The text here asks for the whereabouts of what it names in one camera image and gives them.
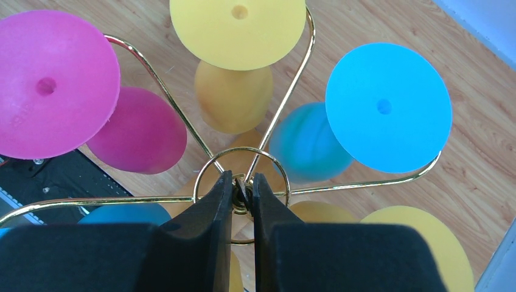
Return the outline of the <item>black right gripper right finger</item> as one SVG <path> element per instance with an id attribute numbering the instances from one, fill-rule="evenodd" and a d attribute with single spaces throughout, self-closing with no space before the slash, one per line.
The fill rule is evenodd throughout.
<path id="1" fill-rule="evenodd" d="M 398 224 L 306 223 L 258 173 L 257 291 L 445 291 L 423 237 Z"/>

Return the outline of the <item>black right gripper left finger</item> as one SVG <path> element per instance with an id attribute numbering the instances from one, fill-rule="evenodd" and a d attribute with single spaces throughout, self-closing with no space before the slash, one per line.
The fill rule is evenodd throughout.
<path id="1" fill-rule="evenodd" d="M 23 226 L 1 237 L 2 291 L 227 291 L 232 173 L 172 220 Z"/>

